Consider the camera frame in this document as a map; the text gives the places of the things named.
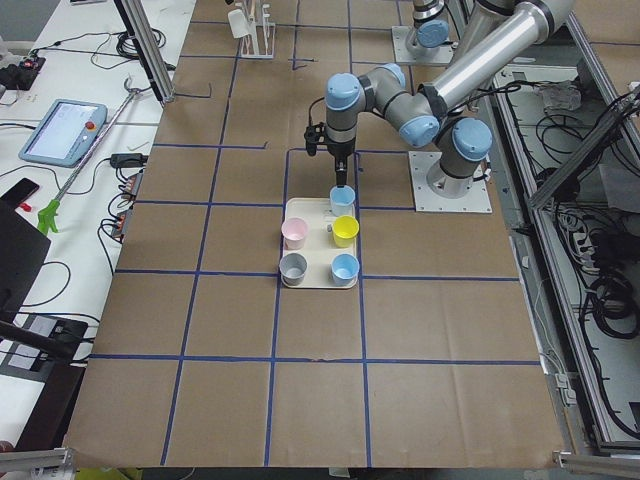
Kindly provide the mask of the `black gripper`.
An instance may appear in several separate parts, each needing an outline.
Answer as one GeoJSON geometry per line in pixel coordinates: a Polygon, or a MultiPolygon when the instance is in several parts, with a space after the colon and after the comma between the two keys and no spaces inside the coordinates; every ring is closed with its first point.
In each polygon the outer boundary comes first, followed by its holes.
{"type": "Polygon", "coordinates": [[[356,134],[353,131],[333,131],[327,133],[327,149],[335,160],[336,186],[347,185],[348,158],[354,154],[356,134]]]}

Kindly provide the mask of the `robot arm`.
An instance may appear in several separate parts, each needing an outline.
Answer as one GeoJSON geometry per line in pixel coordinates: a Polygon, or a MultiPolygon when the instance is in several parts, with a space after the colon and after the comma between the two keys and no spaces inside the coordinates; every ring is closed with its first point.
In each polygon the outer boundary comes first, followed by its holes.
{"type": "Polygon", "coordinates": [[[449,38],[445,0],[413,0],[413,26],[405,41],[410,50],[443,46],[449,38]]]}
{"type": "Polygon", "coordinates": [[[356,77],[331,76],[326,85],[324,138],[335,160],[336,184],[347,182],[358,115],[377,110],[413,147],[431,143],[442,121],[474,91],[532,44],[544,42],[567,20],[572,1],[476,1],[451,63],[414,95],[395,64],[356,77]]]}

